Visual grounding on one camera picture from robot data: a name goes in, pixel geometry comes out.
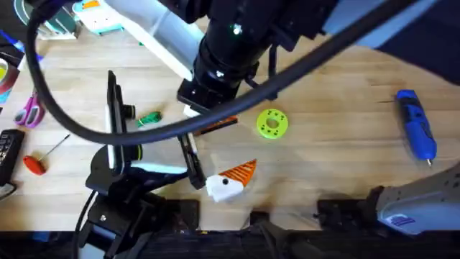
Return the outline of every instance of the orange triangle piece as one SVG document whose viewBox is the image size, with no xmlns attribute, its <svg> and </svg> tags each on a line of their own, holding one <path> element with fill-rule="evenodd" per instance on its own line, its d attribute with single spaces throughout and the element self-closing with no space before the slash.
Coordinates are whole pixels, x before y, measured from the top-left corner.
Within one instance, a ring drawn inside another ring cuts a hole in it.
<svg viewBox="0 0 460 259">
<path fill-rule="evenodd" d="M 252 178 L 252 175 L 256 171 L 257 159 L 246 162 L 242 165 L 238 165 L 230 170 L 220 173 L 220 176 L 226 176 L 230 179 L 243 183 L 246 186 Z"/>
</svg>

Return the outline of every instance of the pink scissors handle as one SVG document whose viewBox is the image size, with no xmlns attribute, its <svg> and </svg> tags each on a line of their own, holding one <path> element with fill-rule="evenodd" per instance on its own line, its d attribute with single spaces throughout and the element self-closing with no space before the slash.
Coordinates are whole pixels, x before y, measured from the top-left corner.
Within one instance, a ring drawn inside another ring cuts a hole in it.
<svg viewBox="0 0 460 259">
<path fill-rule="evenodd" d="M 27 100 L 26 106 L 22 108 L 14 117 L 14 122 L 18 125 L 24 125 L 27 119 L 27 116 L 29 115 L 29 110 L 32 105 L 32 97 L 29 97 Z"/>
<path fill-rule="evenodd" d="M 34 91 L 27 100 L 26 106 L 22 108 L 14 117 L 14 122 L 28 128 L 36 127 L 43 119 L 45 110 L 40 105 L 37 93 Z"/>
<path fill-rule="evenodd" d="M 36 127 L 42 121 L 44 114 L 45 110 L 38 102 L 38 96 L 35 94 L 32 97 L 32 104 L 30 105 L 29 114 L 27 115 L 24 126 L 28 128 Z"/>
</svg>

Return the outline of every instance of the black remote control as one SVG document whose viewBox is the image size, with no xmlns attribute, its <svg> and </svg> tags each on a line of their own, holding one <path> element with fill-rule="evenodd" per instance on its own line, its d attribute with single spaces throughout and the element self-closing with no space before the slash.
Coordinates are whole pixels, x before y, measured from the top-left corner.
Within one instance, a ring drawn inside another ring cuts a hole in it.
<svg viewBox="0 0 460 259">
<path fill-rule="evenodd" d="M 24 135 L 17 129 L 6 129 L 0 134 L 0 186 L 11 180 Z"/>
</svg>

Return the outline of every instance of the green plastic piece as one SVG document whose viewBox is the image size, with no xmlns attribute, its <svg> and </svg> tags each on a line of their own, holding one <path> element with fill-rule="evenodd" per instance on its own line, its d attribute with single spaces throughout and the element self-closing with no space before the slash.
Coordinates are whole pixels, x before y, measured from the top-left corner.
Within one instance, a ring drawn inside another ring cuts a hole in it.
<svg viewBox="0 0 460 259">
<path fill-rule="evenodd" d="M 257 131 L 267 139 L 276 140 L 288 130 L 288 117 L 277 109 L 266 109 L 257 117 Z"/>
<path fill-rule="evenodd" d="M 136 121 L 137 127 L 142 127 L 150 123 L 157 123 L 161 120 L 160 112 L 151 112 L 149 115 L 142 117 Z"/>
</svg>

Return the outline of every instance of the cable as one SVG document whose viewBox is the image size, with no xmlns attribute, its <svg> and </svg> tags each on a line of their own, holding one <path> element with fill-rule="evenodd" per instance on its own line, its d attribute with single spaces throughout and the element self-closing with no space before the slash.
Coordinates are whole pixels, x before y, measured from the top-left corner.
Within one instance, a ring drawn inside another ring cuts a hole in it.
<svg viewBox="0 0 460 259">
<path fill-rule="evenodd" d="M 38 96 L 51 115 L 53 115 L 64 128 L 92 142 L 110 145 L 138 145 L 184 135 L 255 106 L 268 96 L 276 94 L 302 78 L 305 74 L 315 70 L 359 38 L 365 36 L 368 32 L 371 32 L 383 22 L 417 1 L 418 0 L 387 0 L 315 50 L 304 55 L 284 71 L 262 83 L 256 89 L 243 94 L 233 101 L 215 107 L 207 114 L 172 123 L 164 127 L 139 132 L 114 134 L 96 132 L 92 129 L 88 129 L 70 118 L 52 97 L 42 71 L 40 70 L 38 60 L 36 59 L 35 38 L 39 25 L 47 19 L 45 15 L 40 14 L 49 14 L 50 12 L 46 10 L 46 8 L 52 9 L 53 11 L 55 10 L 55 7 L 50 4 L 53 0 L 45 2 L 43 8 L 42 6 L 37 7 L 32 12 L 31 19 L 27 26 L 26 57 Z"/>
<path fill-rule="evenodd" d="M 85 205 L 81 209 L 80 216 L 78 216 L 77 225 L 75 226 L 75 232 L 73 233 L 73 240 L 72 240 L 72 259 L 78 259 L 78 233 L 80 232 L 81 222 L 83 221 L 83 217 L 88 210 L 89 204 L 93 200 L 96 191 L 92 191 L 89 195 L 88 199 L 86 200 Z"/>
<path fill-rule="evenodd" d="M 13 58 L 13 59 L 15 59 L 15 60 L 21 61 L 20 58 L 14 57 L 13 55 L 10 55 L 10 54 L 8 54 L 8 53 L 6 53 L 6 52 L 0 51 L 0 54 L 4 55 L 4 56 L 6 56 L 6 57 Z"/>
<path fill-rule="evenodd" d="M 268 234 L 267 230 L 261 224 L 259 224 L 258 227 L 260 228 L 260 231 L 265 237 L 265 241 L 267 242 L 267 245 L 268 245 L 268 250 L 270 251 L 270 254 L 272 255 L 273 259 L 280 258 L 280 254 L 278 250 L 276 250 L 276 245 L 273 242 L 273 239 L 270 237 L 270 234 Z"/>
<path fill-rule="evenodd" d="M 276 63 L 277 63 L 277 48 L 278 45 L 272 45 L 268 54 L 268 77 L 271 78 L 276 75 Z"/>
<path fill-rule="evenodd" d="M 241 250 L 243 251 L 243 253 L 244 253 L 245 255 L 247 255 L 247 256 L 250 257 L 251 259 L 259 259 L 259 258 L 255 257 L 255 256 L 253 256 L 248 250 L 246 250 L 246 248 L 244 248 L 244 246 L 243 246 L 243 237 L 242 237 L 242 235 L 237 235 L 236 237 L 238 237 L 238 239 L 239 239 L 239 246 L 241 247 Z"/>
<path fill-rule="evenodd" d="M 16 49 L 15 46 L 12 45 L 11 43 L 2 43 L 0 44 L 0 47 L 13 47 L 14 49 Z"/>
</svg>

